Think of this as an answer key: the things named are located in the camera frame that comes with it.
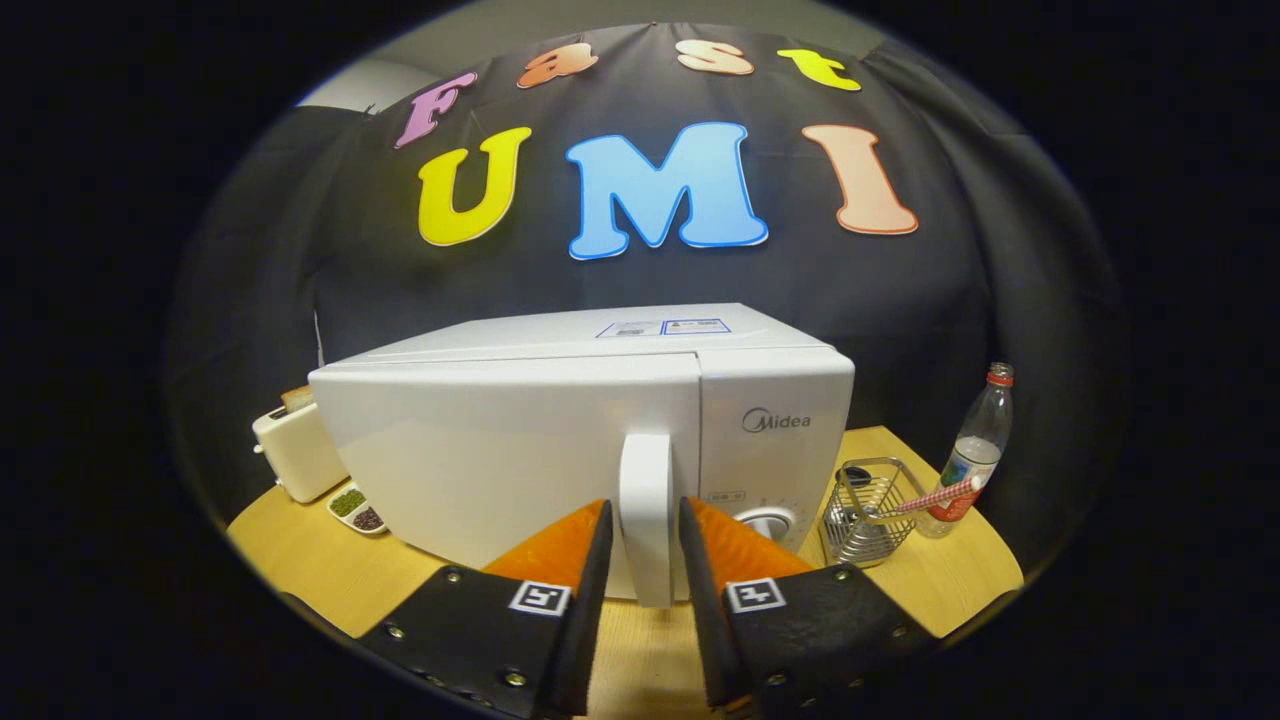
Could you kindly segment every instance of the midea logo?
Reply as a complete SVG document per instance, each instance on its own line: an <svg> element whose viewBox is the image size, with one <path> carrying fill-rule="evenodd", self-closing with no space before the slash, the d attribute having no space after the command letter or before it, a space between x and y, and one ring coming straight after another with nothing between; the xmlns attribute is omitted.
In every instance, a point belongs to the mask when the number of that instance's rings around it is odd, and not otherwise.
<svg viewBox="0 0 1280 720"><path fill-rule="evenodd" d="M808 428L809 418L774 415L768 407L751 407L742 415L742 429L749 433L762 433L774 428Z"/></svg>

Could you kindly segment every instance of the wire basket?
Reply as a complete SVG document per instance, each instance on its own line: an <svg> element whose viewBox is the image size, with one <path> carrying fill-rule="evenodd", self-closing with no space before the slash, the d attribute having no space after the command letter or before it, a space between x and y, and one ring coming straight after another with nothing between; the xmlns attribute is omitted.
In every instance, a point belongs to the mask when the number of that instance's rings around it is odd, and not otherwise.
<svg viewBox="0 0 1280 720"><path fill-rule="evenodd" d="M860 471L850 477L855 469ZM822 539L828 565L879 565L911 534L918 511L893 511L908 500L899 484L901 478L924 495L919 480L897 457L865 457L840 466L823 512Z"/></svg>

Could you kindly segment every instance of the black curtain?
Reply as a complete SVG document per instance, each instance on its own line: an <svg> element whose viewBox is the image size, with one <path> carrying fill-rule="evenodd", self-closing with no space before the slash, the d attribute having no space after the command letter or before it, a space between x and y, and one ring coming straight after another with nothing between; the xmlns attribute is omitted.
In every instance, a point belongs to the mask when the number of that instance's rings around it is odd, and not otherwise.
<svg viewBox="0 0 1280 720"><path fill-rule="evenodd" d="M691 70L675 44L728 42L750 76ZM588 42L591 68L521 90L532 58ZM781 49L845 65L861 90L805 78ZM495 58L428 136L394 150L410 100L376 117L296 108L214 202L178 288L165 387L187 470L227 521L270 487L255 418L320 363L460 322L561 310L744 302L835 345L856 365L849 427L887 425L946 461L988 361L1018 369L1009 452L978 507L1036 574L1080 521L1124 423L1119 291L1087 210L1037 145L978 92L887 41L865 59L731 27L645 24L548 40ZM564 158L604 135L654 165L699 122L746 127L753 247L694 249L631 233L616 258L579 261L580 177ZM836 223L844 204L813 124L868 129L899 200L901 236ZM430 159L466 147L454 205L484 192L486 137L530 127L516 192L486 234L449 247L417 231Z"/></svg>

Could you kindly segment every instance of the straw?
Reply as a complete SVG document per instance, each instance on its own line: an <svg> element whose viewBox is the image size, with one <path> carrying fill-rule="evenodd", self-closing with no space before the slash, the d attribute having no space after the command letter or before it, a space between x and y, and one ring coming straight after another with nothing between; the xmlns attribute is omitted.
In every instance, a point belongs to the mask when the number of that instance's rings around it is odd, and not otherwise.
<svg viewBox="0 0 1280 720"><path fill-rule="evenodd" d="M915 500L909 500L909 501L904 502L902 505L899 505L897 507L895 507L893 511L892 511L892 514L896 515L899 512L910 512L913 510L923 510L923 509L925 509L925 507L928 507L931 505L937 505L940 502L945 502L947 500L952 500L952 498L960 497L961 495L969 495L972 492L978 492L978 491L982 489L982 486L984 486L984 484L987 484L987 478L984 478L982 475L974 475L972 478L966 478L964 480L960 480L959 483L956 483L954 486L948 486L948 487L933 491L929 495L920 496L920 497L918 497Z"/></svg>

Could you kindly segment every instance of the wooden table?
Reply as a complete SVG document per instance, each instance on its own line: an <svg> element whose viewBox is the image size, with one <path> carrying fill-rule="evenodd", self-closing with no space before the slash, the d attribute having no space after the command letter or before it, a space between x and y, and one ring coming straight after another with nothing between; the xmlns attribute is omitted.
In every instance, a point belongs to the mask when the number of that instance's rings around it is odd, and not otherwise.
<svg viewBox="0 0 1280 720"><path fill-rule="evenodd" d="M901 459L927 491L937 484L937 470L883 427L846 432L836 468L873 456ZM916 493L908 486L904 495ZM329 515L326 501L328 496L300 505L273 487L227 532L275 589L302 598L340 630L358 637L445 560L390 533L355 533ZM818 525L810 529L800 556L815 568L826 565ZM940 638L1023 584L1012 552L975 509L946 538L911 533L888 560L865 573ZM605 600L588 706L593 720L705 720L692 607L681 602L669 610L645 610L631 601Z"/></svg>

